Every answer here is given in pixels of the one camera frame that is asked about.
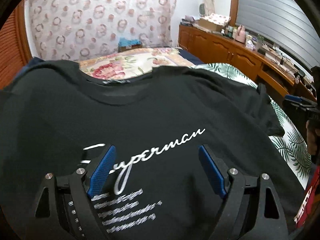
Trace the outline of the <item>person right hand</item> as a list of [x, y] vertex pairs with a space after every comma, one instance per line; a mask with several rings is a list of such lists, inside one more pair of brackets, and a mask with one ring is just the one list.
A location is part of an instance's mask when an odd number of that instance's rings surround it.
[[308, 153], [312, 156], [312, 162], [319, 165], [319, 122], [308, 120], [306, 123], [306, 141]]

